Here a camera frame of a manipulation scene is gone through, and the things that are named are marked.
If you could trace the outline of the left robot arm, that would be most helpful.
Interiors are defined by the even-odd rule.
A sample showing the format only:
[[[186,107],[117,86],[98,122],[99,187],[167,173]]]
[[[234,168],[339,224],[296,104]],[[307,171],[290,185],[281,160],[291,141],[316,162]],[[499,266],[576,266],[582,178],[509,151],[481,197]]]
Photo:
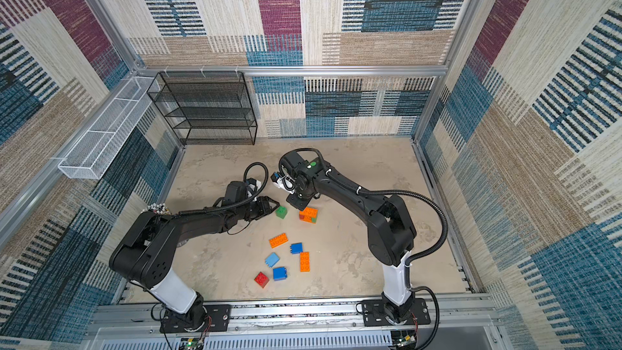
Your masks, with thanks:
[[[114,249],[109,267],[167,309],[189,313],[199,303],[199,294],[173,270],[178,248],[204,235],[229,233],[241,220],[251,223],[275,212],[280,203],[261,195],[262,188],[254,178],[232,181],[211,207],[174,215],[142,212]]]

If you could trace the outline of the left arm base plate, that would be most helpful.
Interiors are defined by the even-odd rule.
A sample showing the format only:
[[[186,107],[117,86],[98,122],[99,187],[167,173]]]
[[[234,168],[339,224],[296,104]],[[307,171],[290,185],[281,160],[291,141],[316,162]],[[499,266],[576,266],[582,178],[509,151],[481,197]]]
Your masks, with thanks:
[[[231,305],[193,306],[185,314],[165,309],[160,320],[160,333],[212,333],[228,330]]]

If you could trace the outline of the dark green lego brick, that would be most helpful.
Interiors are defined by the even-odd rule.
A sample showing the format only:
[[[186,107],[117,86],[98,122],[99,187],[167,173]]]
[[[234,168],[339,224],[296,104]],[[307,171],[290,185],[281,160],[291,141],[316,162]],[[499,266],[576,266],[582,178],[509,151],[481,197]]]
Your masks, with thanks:
[[[288,209],[286,209],[286,207],[279,206],[275,213],[277,217],[279,217],[280,219],[284,219],[288,214]]]

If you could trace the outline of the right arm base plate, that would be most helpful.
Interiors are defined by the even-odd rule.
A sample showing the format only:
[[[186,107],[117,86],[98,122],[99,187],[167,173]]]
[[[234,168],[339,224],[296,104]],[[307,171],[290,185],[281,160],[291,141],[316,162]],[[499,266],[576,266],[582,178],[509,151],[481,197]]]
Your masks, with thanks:
[[[401,306],[385,299],[370,299],[362,301],[359,306],[366,327],[414,326],[416,323],[419,325],[432,323],[429,308],[423,298],[410,297]]]

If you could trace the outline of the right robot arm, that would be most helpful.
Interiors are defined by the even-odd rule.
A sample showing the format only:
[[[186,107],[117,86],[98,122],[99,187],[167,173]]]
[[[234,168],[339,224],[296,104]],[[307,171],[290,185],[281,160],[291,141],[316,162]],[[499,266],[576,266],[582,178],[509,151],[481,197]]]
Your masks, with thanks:
[[[300,153],[300,149],[287,152],[279,161],[279,172],[293,180],[288,203],[304,210],[316,196],[327,196],[365,224],[369,250],[382,264],[382,301],[387,320],[404,323],[411,316],[414,302],[405,272],[416,237],[405,202],[396,194],[369,193],[322,157],[305,160]]]

